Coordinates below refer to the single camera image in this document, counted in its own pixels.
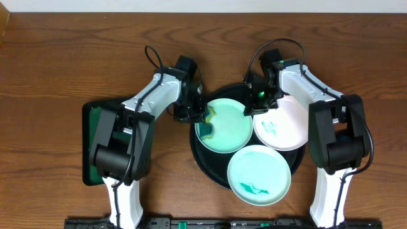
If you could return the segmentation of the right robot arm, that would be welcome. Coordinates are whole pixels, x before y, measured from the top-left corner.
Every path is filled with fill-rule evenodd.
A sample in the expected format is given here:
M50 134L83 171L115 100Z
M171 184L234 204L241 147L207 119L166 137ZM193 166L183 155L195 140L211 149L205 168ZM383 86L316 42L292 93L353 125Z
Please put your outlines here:
M343 225L342 200L352 176L364 172L364 157L374 146L366 124L362 99L343 95L314 76L303 60L283 59L277 49L254 54L262 76L247 70L249 87L244 114L254 116L278 108L278 99L293 96L308 113L308 148L318 168L317 188L310 216L318 228Z

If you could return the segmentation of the mint green plate top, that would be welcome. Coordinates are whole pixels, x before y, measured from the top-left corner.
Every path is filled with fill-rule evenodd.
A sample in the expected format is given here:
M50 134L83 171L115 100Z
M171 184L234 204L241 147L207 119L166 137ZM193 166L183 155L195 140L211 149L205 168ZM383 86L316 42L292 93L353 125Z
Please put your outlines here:
M212 139L199 138L198 124L195 132L200 142L209 150L216 153L232 153L243 148L253 133L253 119L244 115L245 106L236 100L220 98L208 102L216 115L210 120L214 127Z

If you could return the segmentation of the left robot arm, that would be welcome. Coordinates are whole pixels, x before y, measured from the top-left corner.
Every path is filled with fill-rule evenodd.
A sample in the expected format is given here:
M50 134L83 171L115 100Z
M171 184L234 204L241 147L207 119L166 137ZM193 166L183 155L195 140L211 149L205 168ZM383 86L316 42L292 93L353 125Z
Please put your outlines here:
M193 79L197 69L181 55L174 67L157 67L137 95L102 107L88 159L108 189L108 228L136 228L142 219L139 181L148 173L156 119L173 106L175 121L205 120L202 85Z

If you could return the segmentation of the green scouring sponge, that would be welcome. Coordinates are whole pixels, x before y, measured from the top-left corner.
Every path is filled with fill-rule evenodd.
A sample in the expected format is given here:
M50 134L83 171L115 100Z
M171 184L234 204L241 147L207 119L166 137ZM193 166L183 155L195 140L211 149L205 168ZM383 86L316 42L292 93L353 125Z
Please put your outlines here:
M212 106L207 107L207 112L203 122L198 124L199 138L212 139L214 137L214 127L210 120L216 115L216 112Z

